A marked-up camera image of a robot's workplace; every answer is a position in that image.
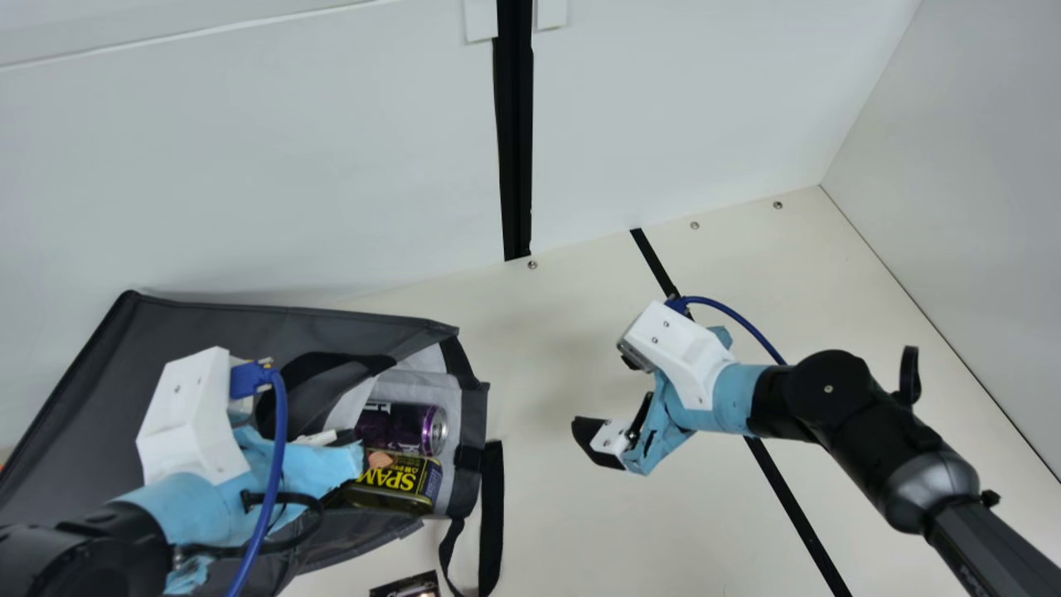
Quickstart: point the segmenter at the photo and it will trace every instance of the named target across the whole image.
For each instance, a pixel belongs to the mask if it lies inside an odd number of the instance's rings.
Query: purple can
[[[361,411],[354,435],[366,447],[435,456],[449,428],[446,411],[431,405],[370,402]]]

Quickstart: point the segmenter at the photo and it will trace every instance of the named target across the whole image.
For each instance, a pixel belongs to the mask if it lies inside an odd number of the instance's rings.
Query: blue cable
[[[268,534],[269,521],[273,517],[273,507],[276,506],[276,494],[280,491],[280,476],[283,474],[283,451],[288,445],[288,391],[283,387],[283,377],[280,372],[273,370],[269,372],[269,383],[273,384],[273,392],[276,394],[276,434],[273,436],[273,462],[269,466],[268,481],[265,484],[265,497],[262,498],[262,510],[258,514],[258,524],[247,542],[247,550],[240,561],[240,568],[236,572],[232,583],[228,586],[226,597],[239,597],[243,591],[243,585],[247,583],[250,576],[250,568],[255,559],[261,550],[265,535]]]
[[[719,303],[718,301],[715,301],[714,298],[707,298],[705,296],[682,296],[680,298],[672,298],[672,300],[666,302],[666,306],[671,308],[672,310],[678,312],[681,315],[685,315],[685,310],[689,308],[690,303],[714,308],[715,310],[718,310],[719,312],[733,318],[733,321],[744,327],[744,329],[747,330],[749,334],[755,337],[755,340],[759,340],[759,344],[762,345],[764,349],[766,349],[766,352],[769,353],[771,357],[773,357],[773,361],[777,362],[778,365],[787,365],[785,363],[785,359],[781,358],[781,353],[778,353],[777,349],[773,348],[773,345],[770,345],[770,341],[767,340],[766,337],[763,336],[763,333],[759,332],[759,330],[756,330],[755,327],[751,326],[750,321],[744,319],[744,317],[741,316],[741,314],[734,312],[729,306]]]

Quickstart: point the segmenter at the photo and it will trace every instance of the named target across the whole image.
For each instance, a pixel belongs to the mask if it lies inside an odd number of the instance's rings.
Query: bag strap
[[[368,370],[370,376],[379,375],[398,365],[394,357],[386,355],[348,355],[346,353],[305,353],[280,368],[283,385],[288,392],[309,382],[313,377],[344,365],[356,363]]]
[[[487,597],[501,578],[501,552],[505,538],[505,462],[501,442],[487,442],[482,451],[482,458],[477,460],[483,495],[483,520],[479,533],[479,597]],[[453,519],[446,538],[438,544],[442,576],[456,597],[464,597],[464,594],[450,581],[450,560],[453,559],[453,547],[464,527],[464,517]]]
[[[311,412],[298,412],[300,408],[299,401],[297,401],[297,394],[295,389],[306,384],[310,380],[328,373],[329,371],[343,367],[345,365],[355,363],[360,364],[366,370],[368,370],[368,375],[376,376],[384,371],[390,369],[392,367],[398,365],[398,362],[394,357],[386,355],[350,355],[346,353],[324,353],[324,352],[313,352],[303,353],[294,359],[291,359],[288,365],[280,368],[280,376],[283,377],[284,389],[288,390],[288,401],[289,401],[289,412],[291,414],[290,420],[301,420],[305,426],[313,425],[313,422],[317,421],[320,424],[324,423],[320,414],[314,415]],[[314,405],[319,406],[320,411],[324,416],[327,416],[327,411],[334,407],[334,403],[329,405]],[[262,394],[261,400],[258,403],[258,407],[255,409],[255,418],[258,423],[258,429],[262,433],[262,437],[266,439],[272,438],[272,429],[275,426],[275,411],[276,411],[276,394],[273,390],[268,390]],[[288,427],[288,439],[292,440],[298,437],[305,429],[300,427],[293,427],[289,425]]]

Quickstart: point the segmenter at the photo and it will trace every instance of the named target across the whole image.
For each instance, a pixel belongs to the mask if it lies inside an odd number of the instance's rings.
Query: spam can
[[[442,487],[442,466],[434,458],[389,451],[371,451],[369,460],[386,455],[393,462],[382,468],[366,468],[360,477],[341,488],[351,506],[382,508],[417,516],[431,514]]]

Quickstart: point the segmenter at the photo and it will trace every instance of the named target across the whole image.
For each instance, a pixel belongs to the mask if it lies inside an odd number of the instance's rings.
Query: white floor
[[[783,201],[782,209],[772,207]],[[692,229],[691,221],[699,223]],[[646,229],[678,287],[731,304],[796,362],[837,348],[887,389],[904,345],[921,348],[917,410],[1003,495],[996,512],[1061,561],[1061,485],[820,189]],[[828,595],[736,437],[698,435],[649,478],[593,467],[576,415],[631,418],[650,380],[615,339],[660,289],[629,234],[362,298],[342,309],[458,326],[493,384],[490,436],[505,442],[500,596]],[[703,311],[705,324],[725,322]],[[765,353],[733,326],[745,362]],[[918,537],[892,531],[819,449],[767,442],[854,595],[964,595]],[[285,597],[365,596],[437,566],[445,523],[306,575]],[[457,584],[475,582],[477,519],[457,546]]]

